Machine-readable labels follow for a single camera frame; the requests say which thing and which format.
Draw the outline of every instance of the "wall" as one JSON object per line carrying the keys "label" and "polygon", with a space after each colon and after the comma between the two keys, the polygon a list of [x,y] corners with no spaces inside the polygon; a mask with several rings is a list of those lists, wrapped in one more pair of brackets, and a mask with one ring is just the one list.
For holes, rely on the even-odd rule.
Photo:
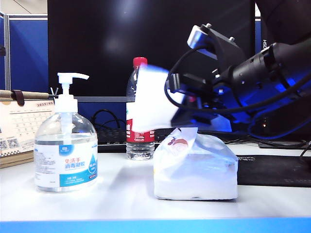
{"label": "wall", "polygon": [[47,0],[0,0],[2,13],[47,13]]}

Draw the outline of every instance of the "blue label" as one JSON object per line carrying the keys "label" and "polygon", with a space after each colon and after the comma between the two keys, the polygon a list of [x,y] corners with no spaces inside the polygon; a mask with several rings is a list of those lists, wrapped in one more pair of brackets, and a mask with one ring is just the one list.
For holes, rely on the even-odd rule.
{"label": "blue label", "polygon": [[68,156],[74,150],[74,145],[59,145],[58,151],[61,156]]}
{"label": "blue label", "polygon": [[97,161],[92,156],[91,162],[87,170],[73,173],[73,174],[60,174],[59,182],[61,187],[73,186],[81,183],[86,183],[94,180],[97,177]]}

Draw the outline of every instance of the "pump dispenser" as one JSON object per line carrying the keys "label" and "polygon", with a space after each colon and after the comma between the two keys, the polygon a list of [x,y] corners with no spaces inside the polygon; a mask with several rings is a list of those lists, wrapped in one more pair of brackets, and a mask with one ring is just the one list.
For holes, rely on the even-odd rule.
{"label": "pump dispenser", "polygon": [[57,73],[58,82],[62,85],[63,94],[55,100],[56,113],[77,113],[78,101],[69,94],[69,86],[72,84],[72,78],[88,79],[89,76],[79,73]]}
{"label": "pump dispenser", "polygon": [[78,114],[78,101],[69,94],[79,73],[58,73],[63,94],[55,100],[55,114],[35,135],[35,184],[40,190],[66,192],[80,189],[97,177],[97,134],[94,126]]}

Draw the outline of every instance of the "red bottle cap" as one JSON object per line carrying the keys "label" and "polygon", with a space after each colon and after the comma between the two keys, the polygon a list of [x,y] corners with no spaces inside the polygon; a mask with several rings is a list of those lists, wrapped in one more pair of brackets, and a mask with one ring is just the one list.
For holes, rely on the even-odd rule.
{"label": "red bottle cap", "polygon": [[133,59],[133,66],[139,67],[141,64],[148,64],[147,58],[145,57],[135,57]]}

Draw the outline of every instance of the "pump nozzle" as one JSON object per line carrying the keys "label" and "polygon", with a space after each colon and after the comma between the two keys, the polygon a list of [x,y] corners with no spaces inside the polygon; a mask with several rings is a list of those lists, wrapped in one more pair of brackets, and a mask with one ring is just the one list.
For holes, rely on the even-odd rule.
{"label": "pump nozzle", "polygon": [[59,83],[63,88],[63,94],[55,100],[55,112],[57,113],[75,113],[78,112],[78,102],[69,94],[69,86],[72,84],[72,78],[88,79],[89,76],[79,73],[57,73]]}
{"label": "pump nozzle", "polygon": [[69,85],[72,84],[72,78],[88,79],[89,76],[79,73],[57,73],[58,82],[62,84],[63,94],[69,95]]}

